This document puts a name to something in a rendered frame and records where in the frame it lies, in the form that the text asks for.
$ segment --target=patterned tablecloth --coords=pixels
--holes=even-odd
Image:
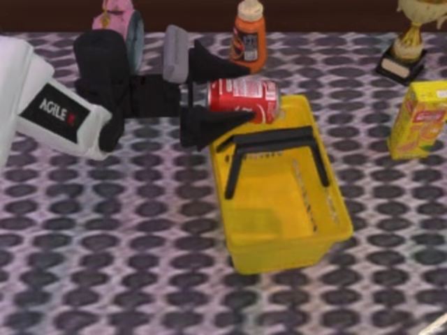
[[[75,35],[16,36],[73,87]],[[228,34],[191,36],[228,51]],[[101,163],[17,136],[0,179],[0,334],[416,335],[447,312],[446,136],[427,159],[390,160],[406,88],[373,69],[394,36],[268,36],[262,75],[311,101],[356,229],[307,269],[234,272],[208,156],[179,146],[177,120],[129,122]],[[425,40],[422,78],[447,76],[444,35]],[[162,43],[147,35],[144,71],[161,71]]]

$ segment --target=black handle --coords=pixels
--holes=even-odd
[[[217,147],[217,152],[223,151],[231,143],[234,143],[236,148],[233,159],[231,160],[230,172],[226,183],[225,198],[227,200],[232,199],[234,196],[242,161],[247,154],[309,147],[321,184],[324,187],[328,187],[330,184],[323,157],[321,156],[318,142],[313,136],[311,126],[233,135]]]

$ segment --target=yellow box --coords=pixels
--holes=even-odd
[[[244,124],[210,146],[226,244],[241,274],[306,267],[353,232],[335,174],[304,96],[284,96],[284,118]],[[225,187],[235,146],[217,147],[234,134],[311,126],[329,177],[322,185],[311,150],[300,147],[247,157],[232,199]]]
[[[388,138],[391,157],[427,157],[444,127],[446,111],[447,81],[412,83]]]

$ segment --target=trophy cup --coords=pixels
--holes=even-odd
[[[403,85],[410,84],[424,68],[427,54],[420,27],[437,21],[437,28],[447,19],[447,0],[398,0],[397,11],[411,21],[406,33],[396,38],[381,57],[376,72]]]

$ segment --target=juice box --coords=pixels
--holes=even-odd
[[[388,138],[393,159],[427,157],[447,116],[447,81],[414,82]]]

